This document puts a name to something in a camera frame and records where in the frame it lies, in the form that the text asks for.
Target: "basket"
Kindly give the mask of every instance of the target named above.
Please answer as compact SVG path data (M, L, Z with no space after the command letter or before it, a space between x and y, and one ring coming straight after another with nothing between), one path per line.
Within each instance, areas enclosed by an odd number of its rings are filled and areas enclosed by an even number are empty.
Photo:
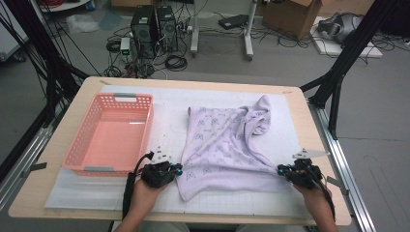
M146 94L97 94L63 167L85 176L127 176L147 148L154 116Z

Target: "computer tower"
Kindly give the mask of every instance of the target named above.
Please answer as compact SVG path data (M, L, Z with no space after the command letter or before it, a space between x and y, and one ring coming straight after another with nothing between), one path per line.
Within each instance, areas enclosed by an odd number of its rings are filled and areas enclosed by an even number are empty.
M155 8L151 5L136 6L131 29L139 58L156 57L155 45L159 40Z
M178 40L176 21L170 6L157 8L158 25L160 27L160 40L163 51L177 51Z

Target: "human hand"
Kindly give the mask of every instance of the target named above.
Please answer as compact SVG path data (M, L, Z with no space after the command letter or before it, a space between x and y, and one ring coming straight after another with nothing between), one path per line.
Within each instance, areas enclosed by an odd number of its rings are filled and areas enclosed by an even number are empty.
M304 197L307 210L316 221L319 231L338 231L332 215L331 206L321 189L309 189L296 185L293 185L293 187ZM332 192L328 188L327 192L332 196Z
M144 181L137 181L133 186L129 212L115 231L135 231L139 223L154 208L158 196L166 187L167 185L161 188L151 188Z
M138 211L148 215L154 208L157 197L167 186L168 185L161 188L151 188L144 181L137 181L133 186L130 212Z

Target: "black cable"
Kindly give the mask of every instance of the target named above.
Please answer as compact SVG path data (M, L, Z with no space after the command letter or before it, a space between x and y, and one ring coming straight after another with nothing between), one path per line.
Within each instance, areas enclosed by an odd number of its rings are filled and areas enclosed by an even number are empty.
M173 72L180 72L186 69L188 66L188 61L186 58L177 55L170 55L165 60L165 67Z

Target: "plastic bag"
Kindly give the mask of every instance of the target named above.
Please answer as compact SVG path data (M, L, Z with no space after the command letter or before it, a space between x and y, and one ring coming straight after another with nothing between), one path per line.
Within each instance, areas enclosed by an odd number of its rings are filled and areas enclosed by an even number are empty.
M99 29L99 24L86 14L74 14L66 18L70 34L93 32Z

